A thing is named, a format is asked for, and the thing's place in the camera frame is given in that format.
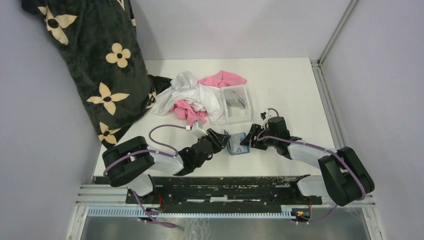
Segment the light picture credit card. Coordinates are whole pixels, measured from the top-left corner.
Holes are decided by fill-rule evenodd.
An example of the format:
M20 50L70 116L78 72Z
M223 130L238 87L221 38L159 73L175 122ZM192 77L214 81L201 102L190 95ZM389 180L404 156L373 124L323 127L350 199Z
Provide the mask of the light picture credit card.
M232 135L230 139L230 150L233 154L243 153L245 148L241 145L241 138L238 135Z

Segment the blue leather card holder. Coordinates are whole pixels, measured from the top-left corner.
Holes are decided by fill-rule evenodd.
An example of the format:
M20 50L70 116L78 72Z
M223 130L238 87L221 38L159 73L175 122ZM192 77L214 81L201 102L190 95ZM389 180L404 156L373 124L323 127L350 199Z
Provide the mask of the blue leather card holder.
M238 156L250 153L250 148L241 144L247 136L245 132L230 134L227 130L224 130L224 133L230 136L226 148L231 156Z

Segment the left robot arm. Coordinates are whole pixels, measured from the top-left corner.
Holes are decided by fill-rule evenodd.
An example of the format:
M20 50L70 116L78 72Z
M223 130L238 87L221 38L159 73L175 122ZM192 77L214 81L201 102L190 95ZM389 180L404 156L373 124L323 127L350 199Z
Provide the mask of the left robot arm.
M118 144L102 154L105 170L103 176L111 187L126 187L134 191L145 203L156 200L158 191L148 170L169 173L173 176L186 176L206 161L222 151L230 141L230 135L213 129L186 126L187 131L197 138L197 142L173 153L148 145L143 136L136 136Z

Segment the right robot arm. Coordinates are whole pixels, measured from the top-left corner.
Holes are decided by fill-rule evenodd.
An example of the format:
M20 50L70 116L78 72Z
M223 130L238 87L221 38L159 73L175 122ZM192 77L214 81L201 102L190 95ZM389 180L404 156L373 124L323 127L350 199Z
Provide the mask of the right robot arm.
M292 136L281 116L263 125L253 124L240 143L259 150L274 148L289 160L306 163L320 170L320 176L303 176L289 189L289 199L302 204L309 197L328 197L338 206L363 200L375 190L375 183L351 147L321 147Z

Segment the stack of credit cards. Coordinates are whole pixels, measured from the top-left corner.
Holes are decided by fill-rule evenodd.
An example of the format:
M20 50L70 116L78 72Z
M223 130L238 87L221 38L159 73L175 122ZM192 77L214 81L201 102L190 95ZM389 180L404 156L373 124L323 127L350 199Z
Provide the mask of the stack of credit cards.
M244 99L235 91L231 89L224 89L223 96L225 98L226 103L231 107L238 107L240 109L246 108Z

